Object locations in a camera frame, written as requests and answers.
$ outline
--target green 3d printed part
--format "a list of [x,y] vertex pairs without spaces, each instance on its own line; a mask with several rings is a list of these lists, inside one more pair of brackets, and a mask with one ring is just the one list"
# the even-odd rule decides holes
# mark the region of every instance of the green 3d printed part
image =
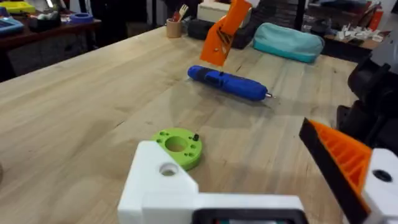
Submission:
[[199,135],[182,128],[169,128],[156,133],[152,140],[160,146],[185,170],[194,168],[201,156]]

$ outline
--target wooden table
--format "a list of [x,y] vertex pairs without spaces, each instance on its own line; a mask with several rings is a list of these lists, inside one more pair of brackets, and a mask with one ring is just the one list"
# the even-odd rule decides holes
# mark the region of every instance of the wooden table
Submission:
[[247,47],[223,67],[265,84],[253,103],[187,78],[202,41],[160,28],[0,84],[0,217],[4,223],[117,223],[116,206],[139,141],[164,128],[202,137],[189,173],[202,192],[298,195],[310,223],[341,210],[299,138],[303,118],[330,126],[354,95],[355,64],[314,65]]

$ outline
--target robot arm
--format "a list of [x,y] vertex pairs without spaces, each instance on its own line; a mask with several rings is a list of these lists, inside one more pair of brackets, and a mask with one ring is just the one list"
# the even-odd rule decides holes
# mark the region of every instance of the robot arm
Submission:
[[232,45],[233,36],[251,7],[259,0],[232,0],[227,15],[216,22],[207,33],[200,59],[223,66]]

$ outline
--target orange ribbed part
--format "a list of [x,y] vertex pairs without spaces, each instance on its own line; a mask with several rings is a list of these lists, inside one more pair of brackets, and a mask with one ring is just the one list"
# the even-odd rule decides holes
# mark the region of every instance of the orange ribbed part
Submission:
[[361,199],[364,207],[370,211],[362,199],[361,192],[368,172],[372,154],[371,148],[333,128],[316,121],[310,120],[309,122],[317,131],[319,140],[329,152],[357,197]]

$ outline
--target cup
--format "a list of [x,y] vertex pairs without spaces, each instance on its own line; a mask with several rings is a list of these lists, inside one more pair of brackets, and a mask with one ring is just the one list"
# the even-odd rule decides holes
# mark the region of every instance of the cup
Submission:
[[182,23],[174,22],[172,19],[167,19],[166,33],[168,38],[179,38],[182,33]]

